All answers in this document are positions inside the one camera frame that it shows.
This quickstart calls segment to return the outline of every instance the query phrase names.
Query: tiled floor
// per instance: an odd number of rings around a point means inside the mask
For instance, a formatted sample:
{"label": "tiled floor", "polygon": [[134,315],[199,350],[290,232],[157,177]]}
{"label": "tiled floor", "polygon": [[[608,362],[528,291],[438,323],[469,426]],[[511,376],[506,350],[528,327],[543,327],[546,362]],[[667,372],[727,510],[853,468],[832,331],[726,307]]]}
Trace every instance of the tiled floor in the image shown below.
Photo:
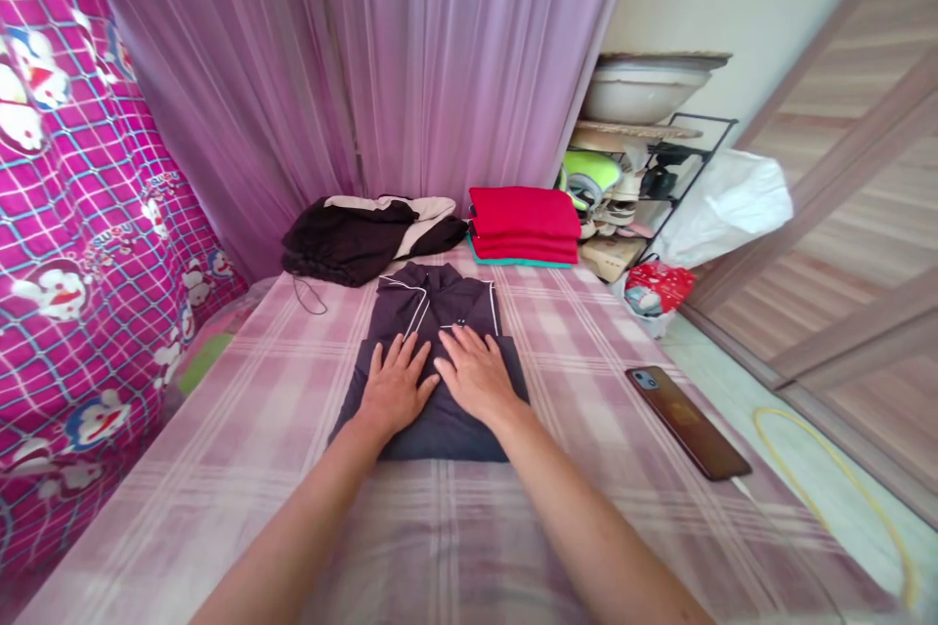
{"label": "tiled floor", "polygon": [[[673,321],[661,343],[727,421],[781,476],[752,423],[752,412],[758,407],[776,407],[798,414],[685,318],[678,316]],[[834,536],[883,588],[899,594],[903,573],[896,548],[856,487],[827,452],[794,423],[770,415],[764,417],[762,425],[791,472],[827,518]],[[938,533],[845,454],[839,450],[837,453],[895,524],[916,563],[917,618],[922,623],[938,623]]]}

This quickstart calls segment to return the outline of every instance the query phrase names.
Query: plaid bed sheet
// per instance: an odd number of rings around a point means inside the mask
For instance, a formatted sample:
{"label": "plaid bed sheet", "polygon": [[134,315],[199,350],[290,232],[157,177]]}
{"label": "plaid bed sheet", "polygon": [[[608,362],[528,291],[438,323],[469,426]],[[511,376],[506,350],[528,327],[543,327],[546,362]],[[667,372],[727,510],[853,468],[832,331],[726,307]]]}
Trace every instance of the plaid bed sheet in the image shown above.
{"label": "plaid bed sheet", "polygon": [[[465,245],[425,264],[494,280],[541,422],[718,622],[892,620],[850,558],[588,270],[486,267]],[[19,623],[183,623],[317,461],[376,285],[284,274],[53,573]],[[657,364],[746,455],[710,483],[629,387]],[[811,571],[821,575],[824,589]],[[382,463],[355,505],[309,619],[587,622],[510,466]]]}

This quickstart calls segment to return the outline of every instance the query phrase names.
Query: hand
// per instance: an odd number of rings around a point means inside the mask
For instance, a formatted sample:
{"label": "hand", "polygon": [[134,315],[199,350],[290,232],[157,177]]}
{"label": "hand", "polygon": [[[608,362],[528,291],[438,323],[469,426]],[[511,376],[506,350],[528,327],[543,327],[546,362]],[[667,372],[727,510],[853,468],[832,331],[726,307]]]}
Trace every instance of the hand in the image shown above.
{"label": "hand", "polygon": [[364,387],[362,405],[356,417],[368,421],[390,439],[417,419],[427,398],[440,383],[434,374],[417,388],[417,379],[430,354],[430,343],[424,343],[411,359],[417,344],[417,333],[407,337],[399,334],[391,343],[387,358],[381,362],[381,343],[374,346],[368,383]]}
{"label": "hand", "polygon": [[434,365],[462,409],[491,428],[505,411],[522,403],[511,388],[501,350],[491,335],[483,342],[470,327],[454,325],[452,333],[454,338],[440,330],[452,363],[437,357]]}

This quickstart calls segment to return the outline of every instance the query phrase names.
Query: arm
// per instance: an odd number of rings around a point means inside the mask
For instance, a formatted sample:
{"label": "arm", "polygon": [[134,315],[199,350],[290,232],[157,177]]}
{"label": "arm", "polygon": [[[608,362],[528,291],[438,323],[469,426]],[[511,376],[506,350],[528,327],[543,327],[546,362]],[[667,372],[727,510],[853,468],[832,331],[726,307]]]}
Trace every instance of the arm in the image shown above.
{"label": "arm", "polygon": [[362,406],[202,605],[192,625],[295,623],[335,546],[359,488],[397,432],[412,423],[440,381],[420,388],[430,343],[411,360],[416,335],[371,358]]}
{"label": "arm", "polygon": [[589,611],[601,623],[712,623],[700,604],[589,484],[515,396],[495,341],[453,327],[437,358],[456,401],[501,443]]}

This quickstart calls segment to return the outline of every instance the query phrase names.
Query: folded red clothing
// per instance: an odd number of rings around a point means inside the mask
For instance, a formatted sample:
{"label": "folded red clothing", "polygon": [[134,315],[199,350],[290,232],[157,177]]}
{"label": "folded red clothing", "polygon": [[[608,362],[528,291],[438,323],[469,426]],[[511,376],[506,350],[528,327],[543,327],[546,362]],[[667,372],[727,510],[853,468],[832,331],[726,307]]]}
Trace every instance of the folded red clothing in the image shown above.
{"label": "folded red clothing", "polygon": [[498,237],[476,236],[472,245],[477,251],[502,251],[505,249],[536,249],[544,253],[570,256],[576,252],[575,239],[548,239],[546,237],[505,234]]}
{"label": "folded red clothing", "polygon": [[480,259],[532,259],[554,264],[575,264],[576,243],[566,251],[545,247],[543,242],[529,241],[524,245],[486,246],[479,237],[472,238],[472,246]]}
{"label": "folded red clothing", "polygon": [[579,217],[562,190],[509,186],[471,187],[476,233],[482,237],[527,234],[551,239],[579,237]]}

